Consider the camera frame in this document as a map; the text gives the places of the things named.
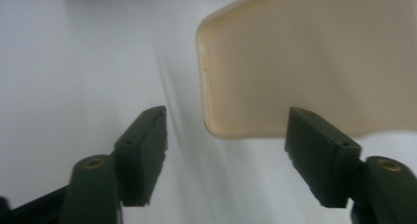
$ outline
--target white background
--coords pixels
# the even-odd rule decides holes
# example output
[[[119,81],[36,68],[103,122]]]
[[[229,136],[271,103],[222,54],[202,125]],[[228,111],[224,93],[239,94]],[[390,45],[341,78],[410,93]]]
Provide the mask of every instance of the white background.
[[[234,0],[0,0],[0,196],[13,208],[67,185],[144,110],[168,109],[167,158],[125,223],[350,223],[325,209],[284,139],[219,140],[203,122],[195,36]],[[357,140],[417,171],[417,134]]]

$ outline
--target screw hole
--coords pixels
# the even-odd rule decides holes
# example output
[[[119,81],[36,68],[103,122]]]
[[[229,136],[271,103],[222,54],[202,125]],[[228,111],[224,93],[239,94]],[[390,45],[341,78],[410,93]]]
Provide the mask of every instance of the screw hole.
[[[381,160],[378,161],[378,164],[380,164],[380,166],[384,167],[385,169],[387,169],[391,172],[401,171],[401,167],[393,161],[381,159]]]
[[[105,160],[102,158],[93,158],[84,163],[85,169],[96,169],[104,165]]]

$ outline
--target beige plastic piece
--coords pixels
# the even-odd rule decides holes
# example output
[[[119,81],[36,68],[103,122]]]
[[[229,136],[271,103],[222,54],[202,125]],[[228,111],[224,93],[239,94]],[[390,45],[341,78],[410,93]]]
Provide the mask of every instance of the beige plastic piece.
[[[282,137],[290,106],[350,136],[417,130],[416,0],[241,0],[198,32],[205,121]]]

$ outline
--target white surface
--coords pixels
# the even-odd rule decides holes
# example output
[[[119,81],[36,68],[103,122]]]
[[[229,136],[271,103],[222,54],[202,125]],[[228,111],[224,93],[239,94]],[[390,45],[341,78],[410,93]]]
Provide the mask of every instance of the white surface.
[[[0,194],[16,207],[110,153],[145,109],[168,107],[169,148],[145,208],[125,223],[350,223],[325,209],[284,140],[218,140],[203,123],[195,35],[234,0],[0,0]],[[358,140],[417,171],[417,134]]]

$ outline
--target plastic part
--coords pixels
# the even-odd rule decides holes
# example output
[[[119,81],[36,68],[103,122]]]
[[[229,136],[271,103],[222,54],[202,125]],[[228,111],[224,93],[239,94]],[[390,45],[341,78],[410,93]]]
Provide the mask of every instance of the plastic part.
[[[285,151],[322,206],[346,206],[359,144],[319,115],[291,108]]]
[[[378,223],[417,223],[417,179],[407,166],[386,157],[369,157],[364,184]]]
[[[240,0],[210,15],[197,43],[209,131],[282,137],[291,106],[350,136],[417,130],[416,7],[415,0]]]
[[[144,111],[115,143],[111,156],[125,206],[149,204],[166,149],[164,106]]]
[[[9,202],[4,197],[0,197],[0,223],[16,223],[12,216],[12,212],[10,211]]]
[[[363,210],[356,203],[353,204],[350,218],[352,219],[352,224],[379,224],[372,209]]]
[[[65,193],[68,187],[63,187],[46,196],[37,198],[12,211],[13,224],[56,224],[59,221]]]
[[[59,224],[122,223],[116,171],[109,155],[85,158],[74,166]]]

